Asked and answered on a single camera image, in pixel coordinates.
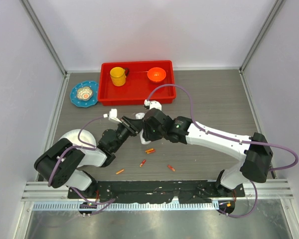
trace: red tray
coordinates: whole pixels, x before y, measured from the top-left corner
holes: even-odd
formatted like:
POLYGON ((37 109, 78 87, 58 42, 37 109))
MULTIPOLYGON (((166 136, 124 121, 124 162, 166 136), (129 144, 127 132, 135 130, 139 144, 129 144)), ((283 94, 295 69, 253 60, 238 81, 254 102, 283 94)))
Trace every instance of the red tray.
MULTIPOLYGON (((171 61, 103 63, 98 101, 104 106, 143 105, 152 90, 163 84, 175 84, 171 61), (110 76, 110 70, 116 66, 130 70, 126 83, 119 87, 113 85, 110 76), (166 71, 166 78, 162 82, 153 83, 149 80, 147 71, 152 67, 161 67, 166 71)), ((154 93, 151 100, 161 104, 170 104, 175 98, 175 87, 163 87, 154 93)))

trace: floor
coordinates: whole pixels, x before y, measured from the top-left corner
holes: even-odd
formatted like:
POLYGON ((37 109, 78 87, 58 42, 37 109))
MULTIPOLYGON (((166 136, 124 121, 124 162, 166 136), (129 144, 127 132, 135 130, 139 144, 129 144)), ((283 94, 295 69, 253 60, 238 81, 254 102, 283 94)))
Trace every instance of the floor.
MULTIPOLYGON (((254 200, 238 200, 242 215, 254 200)), ((26 239, 292 239, 280 200, 259 200, 243 219, 215 210, 103 212, 79 218, 77 211, 32 213, 26 239)))
MULTIPOLYGON (((108 113, 111 107, 101 103, 90 108, 78 108, 70 102, 70 91, 85 80, 99 81, 99 73, 71 74, 66 96, 61 110, 55 139, 64 133, 81 128, 85 123, 108 113)), ((192 95, 194 114, 200 123, 235 134, 253 135, 256 125, 247 101, 238 70, 175 71, 175 83, 184 86, 192 95)), ((136 113, 144 112, 143 106, 117 106, 118 116, 134 118, 136 113)), ((172 104, 163 105, 165 114, 190 117, 187 95, 177 89, 177 97, 172 104)), ((115 123, 102 119, 86 128, 96 141, 106 129, 116 129, 115 123)), ((106 168, 85 166, 97 180, 186 180, 216 179, 222 169, 234 165, 237 161, 223 153, 197 145, 173 144, 166 140, 142 145, 140 138, 131 137, 116 153, 116 159, 106 168), (156 153, 145 154, 148 148, 156 153), (146 159, 146 164, 139 164, 146 159), (172 165, 172 172, 167 165, 172 165), (115 172, 125 169, 119 175, 115 172)))

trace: white wall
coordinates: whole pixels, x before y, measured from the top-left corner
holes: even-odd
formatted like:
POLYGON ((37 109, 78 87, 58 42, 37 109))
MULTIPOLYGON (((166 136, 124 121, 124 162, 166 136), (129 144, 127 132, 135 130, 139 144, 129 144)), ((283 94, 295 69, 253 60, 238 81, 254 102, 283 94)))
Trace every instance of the white wall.
POLYGON ((0 0, 0 239, 10 239, 62 76, 17 0, 0 0))
MULTIPOLYGON (((267 139, 299 154, 299 0, 286 1, 245 73, 267 139)), ((276 166, 294 160, 281 150, 274 155, 276 166)), ((299 164, 278 175, 299 205, 299 164)))
POLYGON ((30 0, 67 70, 240 67, 275 0, 30 0))

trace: black mug handle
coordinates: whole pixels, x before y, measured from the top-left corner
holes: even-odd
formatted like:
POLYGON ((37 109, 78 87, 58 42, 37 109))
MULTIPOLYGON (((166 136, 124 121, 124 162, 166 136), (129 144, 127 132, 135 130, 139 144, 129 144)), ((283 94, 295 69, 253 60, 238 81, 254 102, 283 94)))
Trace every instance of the black mug handle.
POLYGON ((126 75, 126 77, 127 77, 128 74, 129 74, 129 72, 130 72, 130 70, 129 70, 129 68, 124 68, 124 70, 125 70, 125 75, 126 75))

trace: yellow mug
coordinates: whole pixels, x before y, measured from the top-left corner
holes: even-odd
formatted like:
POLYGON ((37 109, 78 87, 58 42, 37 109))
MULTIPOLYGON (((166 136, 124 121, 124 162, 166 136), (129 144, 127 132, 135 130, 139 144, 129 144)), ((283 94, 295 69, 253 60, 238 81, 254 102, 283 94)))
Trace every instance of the yellow mug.
POLYGON ((129 69, 122 67, 114 67, 110 71, 110 76, 113 82, 113 85, 115 86, 122 86, 126 82, 126 76, 129 74, 129 69))

